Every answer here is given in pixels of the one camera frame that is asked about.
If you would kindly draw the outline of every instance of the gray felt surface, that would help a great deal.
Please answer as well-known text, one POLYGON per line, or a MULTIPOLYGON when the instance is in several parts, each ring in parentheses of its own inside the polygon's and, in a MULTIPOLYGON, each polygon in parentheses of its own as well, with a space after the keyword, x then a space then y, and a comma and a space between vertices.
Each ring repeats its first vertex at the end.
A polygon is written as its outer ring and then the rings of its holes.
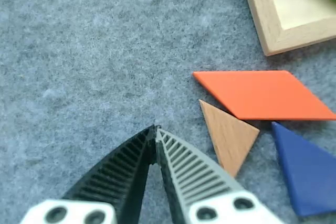
MULTIPOLYGON (((195 70, 286 69, 336 111, 335 54, 332 40, 264 57, 246 0, 0 0, 1 223, 61 197, 153 123, 215 159, 198 99, 223 107, 195 70)), ((335 223, 296 217, 269 123, 253 124, 238 181, 286 223, 335 223)), ((335 122, 285 126, 336 155, 335 122)), ((140 223, 172 223, 157 166, 140 223)))

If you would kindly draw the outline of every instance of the tan triangle tangram piece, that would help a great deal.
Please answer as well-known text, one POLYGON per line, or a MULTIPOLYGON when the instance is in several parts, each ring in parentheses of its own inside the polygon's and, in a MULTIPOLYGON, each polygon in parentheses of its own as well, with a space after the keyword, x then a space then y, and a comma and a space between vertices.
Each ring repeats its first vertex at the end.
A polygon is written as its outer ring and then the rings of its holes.
POLYGON ((218 162, 235 177, 260 130, 202 100, 199 102, 218 162))

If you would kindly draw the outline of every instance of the blue tangram piece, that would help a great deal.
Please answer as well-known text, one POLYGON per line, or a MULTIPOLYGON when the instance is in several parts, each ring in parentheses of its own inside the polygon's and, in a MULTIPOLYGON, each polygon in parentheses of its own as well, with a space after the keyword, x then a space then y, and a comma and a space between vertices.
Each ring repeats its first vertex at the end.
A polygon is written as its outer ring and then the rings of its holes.
POLYGON ((272 128, 295 213, 336 211, 336 158, 276 122, 272 128))

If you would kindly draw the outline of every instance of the screw hole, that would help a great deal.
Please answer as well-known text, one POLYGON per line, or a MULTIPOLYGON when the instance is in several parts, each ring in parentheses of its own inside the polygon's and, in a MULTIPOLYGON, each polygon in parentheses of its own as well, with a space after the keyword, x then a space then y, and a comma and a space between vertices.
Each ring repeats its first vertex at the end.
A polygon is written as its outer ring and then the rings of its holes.
POLYGON ((217 217, 217 212, 213 208, 202 207, 197 211, 199 220, 212 220, 217 217))
POLYGON ((105 214, 102 211, 94 211, 87 215, 85 224, 101 224, 105 220, 105 214))
POLYGON ((253 202, 246 198, 236 199, 234 205, 237 210, 251 209, 254 207, 253 202))
POLYGON ((48 223, 58 223, 64 219, 67 214, 67 209, 64 207, 56 207, 50 210, 46 215, 46 221, 48 223))

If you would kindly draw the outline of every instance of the wooden frame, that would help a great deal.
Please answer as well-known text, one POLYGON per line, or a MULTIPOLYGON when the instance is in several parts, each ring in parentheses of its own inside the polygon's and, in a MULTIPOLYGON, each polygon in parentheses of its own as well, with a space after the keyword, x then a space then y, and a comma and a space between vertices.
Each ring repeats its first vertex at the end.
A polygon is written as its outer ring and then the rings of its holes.
POLYGON ((248 0, 266 56, 336 38, 333 0, 248 0))

